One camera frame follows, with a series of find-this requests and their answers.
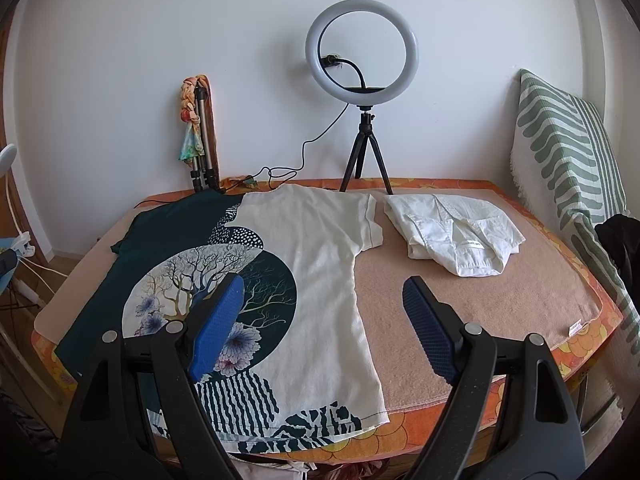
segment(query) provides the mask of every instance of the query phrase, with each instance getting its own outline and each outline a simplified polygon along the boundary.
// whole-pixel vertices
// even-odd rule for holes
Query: orange tablecloth
[[[267,183],[258,183],[255,186],[245,187],[236,181],[230,181],[236,186],[229,193],[237,194],[251,191],[268,190]],[[337,189],[340,180],[299,180],[296,184],[302,186],[324,187],[327,189]],[[497,186],[488,181],[479,180],[437,180],[424,178],[395,178],[392,179],[393,187],[402,188],[440,188],[440,189],[491,189],[503,197],[523,216],[529,219],[532,224],[539,229],[558,248],[562,255],[580,272],[585,281],[591,286],[594,292],[602,300],[602,312],[600,316],[591,321],[574,337],[552,351],[558,363],[560,373],[565,381],[577,383],[583,373],[590,367],[590,358],[594,352],[609,338],[615,328],[622,322],[622,314],[616,308],[600,283],[589,272],[588,268],[548,229],[546,229],[530,212],[517,202],[509,199]],[[223,187],[229,187],[229,182],[223,183]],[[383,187],[382,180],[359,179],[351,180],[350,189],[375,189]],[[192,190],[176,191],[149,197],[145,205],[152,205],[153,200],[159,203],[179,200],[189,194]],[[56,356],[55,347],[51,341],[36,331],[31,334],[31,343],[44,363],[49,373],[55,378],[59,386],[68,396],[73,396],[76,389],[76,382],[73,377],[64,369],[62,363]],[[486,428],[495,423],[500,410],[502,393],[504,391],[504,379],[492,384],[487,400],[484,417],[482,418],[482,428]],[[274,455],[286,460],[300,460],[302,462],[361,462],[363,460],[375,460],[395,456],[402,453],[416,452],[425,444],[436,422],[444,408],[444,403],[428,408],[413,410],[403,413],[393,413],[389,415],[389,423],[380,426],[376,430],[370,431],[355,438],[324,446],[317,449],[296,451]]]

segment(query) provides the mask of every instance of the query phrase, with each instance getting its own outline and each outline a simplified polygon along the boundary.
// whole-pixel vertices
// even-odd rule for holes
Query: metal bolt
[[[167,326],[165,326],[164,329],[169,334],[177,334],[178,332],[180,332],[180,330],[182,330],[182,322],[178,320],[171,321],[167,323]]]
[[[107,330],[104,334],[102,334],[102,340],[105,343],[113,343],[118,338],[118,333],[115,330]]]
[[[535,346],[542,346],[545,343],[545,338],[540,334],[531,334],[529,336],[529,341],[531,341]]]
[[[480,335],[482,333],[482,327],[478,325],[478,323],[467,323],[465,325],[465,330],[471,335]]]

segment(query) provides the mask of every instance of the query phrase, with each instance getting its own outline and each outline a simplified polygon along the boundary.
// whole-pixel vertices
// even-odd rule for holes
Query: black cloth
[[[602,247],[616,264],[620,278],[635,306],[640,305],[640,221],[624,215],[612,216],[596,225]]]

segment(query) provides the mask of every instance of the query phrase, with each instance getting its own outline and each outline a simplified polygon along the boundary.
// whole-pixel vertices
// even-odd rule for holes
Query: tripod leg
[[[343,191],[343,192],[347,191],[347,186],[349,185],[349,181],[351,180],[351,175],[353,174],[353,168],[356,165],[356,159],[360,154],[360,150],[362,149],[364,140],[365,140],[365,136],[361,133],[358,133],[356,140],[353,143],[353,149],[351,150],[351,155],[349,156],[347,169],[344,171],[344,177],[342,178],[342,183],[340,184],[340,191]]]
[[[380,146],[378,145],[378,140],[376,136],[372,133],[370,134],[369,141],[371,142],[371,147],[373,149],[373,154],[376,156],[376,160],[378,162],[378,167],[380,168],[380,173],[382,174],[382,180],[385,183],[386,193],[389,195],[393,195],[393,190],[391,189],[391,183],[389,182],[389,176],[386,174],[385,161],[382,160],[382,153],[380,153]]]
[[[356,162],[356,178],[362,176],[362,167],[364,166],[364,156],[367,153],[367,137],[362,141],[362,147],[360,153],[358,153],[358,160]]]

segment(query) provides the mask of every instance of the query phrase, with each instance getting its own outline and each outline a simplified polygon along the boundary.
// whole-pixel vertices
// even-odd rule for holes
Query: blue textured pad
[[[447,383],[455,384],[458,370],[454,363],[453,342],[433,313],[431,305],[411,279],[406,280],[402,287],[402,304],[431,368]]]
[[[194,341],[193,360],[189,368],[189,375],[194,383],[213,370],[243,305],[244,280],[236,276]]]

